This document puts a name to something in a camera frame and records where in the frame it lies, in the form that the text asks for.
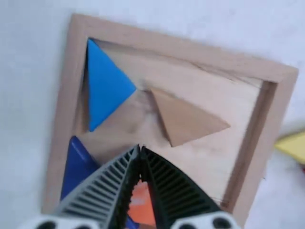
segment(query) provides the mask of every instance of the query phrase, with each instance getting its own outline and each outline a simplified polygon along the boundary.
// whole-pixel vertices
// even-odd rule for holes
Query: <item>wood grain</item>
[[[225,198],[222,206],[232,212],[242,226],[271,154],[270,149],[277,137],[298,70],[247,54],[79,14],[72,16],[68,31],[42,211],[49,213],[59,203],[69,138],[74,133],[87,137],[86,105],[80,104],[80,101],[85,101],[81,88],[89,37],[100,40],[100,45],[108,49],[108,54],[116,58],[115,62],[121,68],[134,73],[132,80],[139,88],[134,95],[140,94],[140,101],[130,102],[130,105],[141,112],[135,117],[129,115],[129,118],[131,123],[137,120],[141,124],[129,126],[121,122],[120,125],[130,132],[144,130],[143,138],[154,136],[157,140],[153,143],[158,147],[153,150],[180,167],[217,201]],[[194,84],[193,90],[185,87],[189,82]],[[149,83],[175,95],[179,92],[182,99],[216,114],[232,127],[215,133],[217,137],[213,139],[210,135],[202,138],[207,142],[193,141],[196,144],[181,148],[182,153],[177,156],[177,152],[171,152],[170,146],[166,145],[160,128],[150,128],[152,120],[156,126],[156,110],[152,103],[147,106],[147,103],[141,102],[143,98],[143,101],[150,101],[147,93]],[[127,111],[133,112],[133,109],[129,107]],[[121,136],[127,136],[128,144],[131,141],[129,137],[134,135],[124,133],[118,138]],[[216,138],[223,139],[219,147]],[[92,139],[100,141],[98,135],[92,136]],[[108,139],[113,144],[109,156],[113,155],[115,147],[116,152],[127,147],[118,147],[112,141],[113,137]],[[202,146],[206,149],[205,153],[202,153]],[[184,152],[190,149],[194,153],[185,156]],[[97,153],[101,151],[104,156],[107,155],[104,149],[96,149]]]
[[[150,87],[172,147],[222,131],[230,125],[191,103]]]
[[[232,81],[181,60],[98,44],[138,91],[96,131],[78,135],[89,152],[104,163],[134,144],[146,145],[178,166],[215,200],[226,202],[224,194],[262,81],[255,85],[238,78]],[[220,117],[231,127],[172,148],[152,86]]]

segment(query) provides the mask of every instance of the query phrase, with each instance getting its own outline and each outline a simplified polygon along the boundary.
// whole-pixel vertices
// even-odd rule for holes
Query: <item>dark blue triangle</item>
[[[99,167],[100,165],[91,157],[81,141],[73,136],[69,142],[61,200]]]
[[[88,40],[89,131],[94,131],[136,90],[135,85],[92,40]]]

